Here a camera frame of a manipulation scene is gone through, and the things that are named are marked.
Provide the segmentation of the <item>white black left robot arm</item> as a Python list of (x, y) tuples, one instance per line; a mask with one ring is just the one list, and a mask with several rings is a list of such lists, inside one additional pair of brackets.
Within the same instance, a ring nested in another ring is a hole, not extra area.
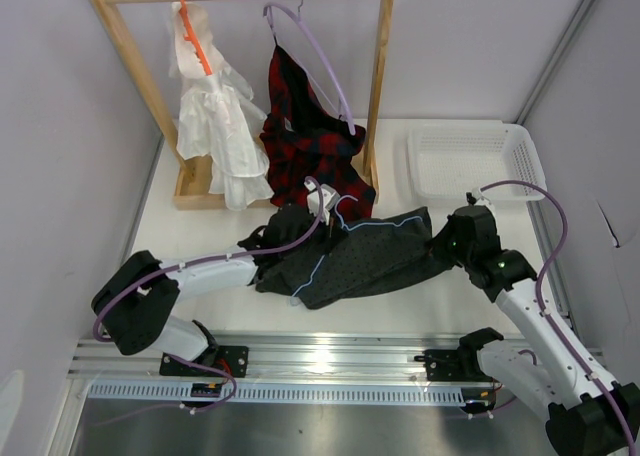
[(153, 349), (194, 375), (207, 375), (217, 363), (217, 342), (202, 323), (174, 316), (174, 307), (214, 291), (252, 285), (269, 266), (309, 249), (329, 226), (327, 216), (293, 204), (218, 254), (163, 261), (148, 250), (138, 251), (91, 301), (93, 337), (115, 344), (124, 356)]

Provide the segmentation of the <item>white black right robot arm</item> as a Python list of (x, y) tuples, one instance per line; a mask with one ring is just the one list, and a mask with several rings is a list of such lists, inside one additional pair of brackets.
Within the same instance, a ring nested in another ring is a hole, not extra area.
[(468, 379), (504, 384), (544, 424), (559, 455), (637, 452), (639, 388), (622, 384), (582, 344), (542, 291), (542, 277), (516, 250), (502, 248), (493, 212), (468, 205), (448, 216), (433, 255), (460, 267), (518, 328), (534, 360), (491, 329), (471, 334), (456, 356)]

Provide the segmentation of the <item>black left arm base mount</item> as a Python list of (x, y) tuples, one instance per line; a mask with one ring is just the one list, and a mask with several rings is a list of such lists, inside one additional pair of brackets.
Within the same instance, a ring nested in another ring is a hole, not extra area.
[[(196, 364), (214, 368), (233, 376), (244, 378), (249, 362), (249, 348), (247, 346), (218, 346), (215, 349), (207, 349), (204, 354), (195, 360)], [(209, 370), (201, 370), (184, 365), (169, 355), (164, 354), (160, 363), (159, 374), (162, 376), (176, 377), (214, 377)]]

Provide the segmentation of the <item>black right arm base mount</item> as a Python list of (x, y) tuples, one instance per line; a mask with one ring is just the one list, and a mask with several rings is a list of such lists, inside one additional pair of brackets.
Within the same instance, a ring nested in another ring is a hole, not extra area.
[(480, 369), (476, 354), (466, 349), (427, 349), (413, 360), (423, 365), (426, 378), (431, 382), (493, 381)]

